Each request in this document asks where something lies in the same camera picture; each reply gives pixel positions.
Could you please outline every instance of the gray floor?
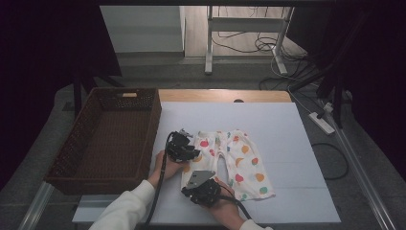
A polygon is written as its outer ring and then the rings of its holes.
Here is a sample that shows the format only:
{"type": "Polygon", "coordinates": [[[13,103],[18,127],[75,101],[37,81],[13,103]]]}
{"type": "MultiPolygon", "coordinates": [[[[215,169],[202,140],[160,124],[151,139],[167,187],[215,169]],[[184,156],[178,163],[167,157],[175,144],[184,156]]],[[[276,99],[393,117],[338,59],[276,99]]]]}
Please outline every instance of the gray floor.
{"type": "MultiPolygon", "coordinates": [[[[128,87],[259,89],[261,80],[278,77],[272,73],[269,59],[215,59],[214,72],[211,76],[204,75],[202,58],[150,56],[143,61],[141,57],[123,55],[119,56],[119,60],[124,76],[113,78],[128,87]]],[[[289,73],[295,71],[297,64],[297,62],[287,63],[289,73]]],[[[96,80],[99,86],[108,86],[105,82],[96,80]]],[[[271,89],[280,81],[270,80],[262,87],[271,89]]],[[[276,89],[285,90],[285,83],[276,89]]],[[[295,93],[295,96],[307,109],[320,112],[321,108],[314,103],[315,89],[316,87],[309,85],[300,90],[302,94],[295,93]]],[[[399,229],[406,228],[406,218],[404,218],[406,217],[404,209],[406,184],[384,153],[354,121],[350,111],[350,101],[346,102],[343,105],[342,116],[344,131],[349,136],[358,159],[365,167],[395,224],[399,229]]],[[[24,218],[45,172],[74,121],[72,104],[71,85],[56,93],[55,107],[47,124],[13,178],[0,192],[0,229],[17,229],[24,218]]],[[[334,135],[325,136],[307,118],[307,111],[300,105],[298,109],[311,143],[331,143],[338,146],[334,135]]],[[[333,149],[317,147],[314,151],[324,176],[334,176],[345,169],[342,159],[336,158],[337,154],[333,149]]],[[[343,179],[328,180],[327,185],[342,223],[278,224],[273,227],[275,229],[381,229],[352,169],[343,179]]],[[[67,196],[54,190],[36,229],[88,228],[87,225],[75,226],[71,222],[78,203],[79,196],[67,196]]]]}

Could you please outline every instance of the polka dot baby clothing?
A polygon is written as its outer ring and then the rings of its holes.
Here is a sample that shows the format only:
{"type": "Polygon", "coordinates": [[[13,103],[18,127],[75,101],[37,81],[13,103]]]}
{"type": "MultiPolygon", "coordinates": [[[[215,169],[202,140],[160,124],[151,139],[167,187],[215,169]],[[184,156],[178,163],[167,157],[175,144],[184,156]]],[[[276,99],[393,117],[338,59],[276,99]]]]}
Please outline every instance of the polka dot baby clothing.
{"type": "Polygon", "coordinates": [[[200,155],[182,172],[181,188],[185,187],[193,171],[215,171],[222,156],[227,165],[228,185],[239,200],[275,196],[262,165],[255,143],[241,130],[202,132],[194,139],[200,155]]]}

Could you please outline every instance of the wooden table edge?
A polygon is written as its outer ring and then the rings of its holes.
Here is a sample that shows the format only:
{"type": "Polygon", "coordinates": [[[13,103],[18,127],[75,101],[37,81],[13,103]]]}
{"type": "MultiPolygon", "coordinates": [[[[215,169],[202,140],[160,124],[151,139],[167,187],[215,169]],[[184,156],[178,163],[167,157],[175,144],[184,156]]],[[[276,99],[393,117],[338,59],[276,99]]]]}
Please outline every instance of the wooden table edge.
{"type": "Polygon", "coordinates": [[[159,89],[162,102],[233,103],[292,103],[286,91],[237,89],[159,89]]]}

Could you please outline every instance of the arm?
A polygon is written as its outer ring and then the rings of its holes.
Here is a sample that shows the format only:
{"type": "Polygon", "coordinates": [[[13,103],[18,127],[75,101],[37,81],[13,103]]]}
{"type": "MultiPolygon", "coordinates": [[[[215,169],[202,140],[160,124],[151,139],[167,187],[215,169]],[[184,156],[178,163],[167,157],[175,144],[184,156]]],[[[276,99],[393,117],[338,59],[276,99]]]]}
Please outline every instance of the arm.
{"type": "MultiPolygon", "coordinates": [[[[134,229],[135,225],[146,214],[146,207],[154,197],[158,185],[164,152],[160,151],[156,156],[155,168],[148,180],[143,182],[133,191],[125,191],[114,200],[101,216],[90,227],[95,229],[134,229]]],[[[164,180],[172,177],[179,169],[185,166],[167,159],[164,180]]]]}
{"type": "MultiPolygon", "coordinates": [[[[231,196],[234,190],[228,187],[222,181],[217,181],[221,186],[221,194],[224,196],[231,196]]],[[[213,207],[208,209],[209,212],[226,228],[230,230],[272,230],[270,227],[261,228],[254,223],[251,219],[243,219],[239,215],[238,207],[231,201],[220,199],[213,207]]]]}

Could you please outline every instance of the hand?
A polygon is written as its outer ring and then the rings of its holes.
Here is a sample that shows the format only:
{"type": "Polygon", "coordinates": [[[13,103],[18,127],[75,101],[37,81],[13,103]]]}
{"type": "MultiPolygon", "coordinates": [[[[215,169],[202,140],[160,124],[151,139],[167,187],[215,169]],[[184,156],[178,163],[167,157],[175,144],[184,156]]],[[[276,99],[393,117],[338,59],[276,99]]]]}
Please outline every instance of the hand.
{"type": "MultiPolygon", "coordinates": [[[[223,196],[232,197],[232,195],[230,195],[230,193],[225,188],[227,188],[234,195],[234,190],[227,186],[225,183],[220,180],[218,180],[217,183],[222,186],[221,194],[223,196]]],[[[245,221],[242,217],[239,216],[238,206],[234,202],[229,200],[220,199],[211,208],[205,208],[213,215],[215,219],[217,219],[218,222],[231,230],[238,230],[245,221]]]]}
{"type": "MultiPolygon", "coordinates": [[[[161,167],[162,167],[162,162],[164,160],[164,151],[161,150],[157,155],[156,155],[156,160],[155,160],[155,168],[149,177],[148,181],[151,183],[151,185],[156,189],[159,181],[159,176],[161,174],[161,167]]],[[[169,179],[173,177],[176,172],[183,167],[187,166],[189,163],[188,162],[182,162],[182,163],[176,163],[170,160],[169,157],[167,157],[167,165],[165,168],[165,174],[164,174],[164,180],[169,179]]]]}

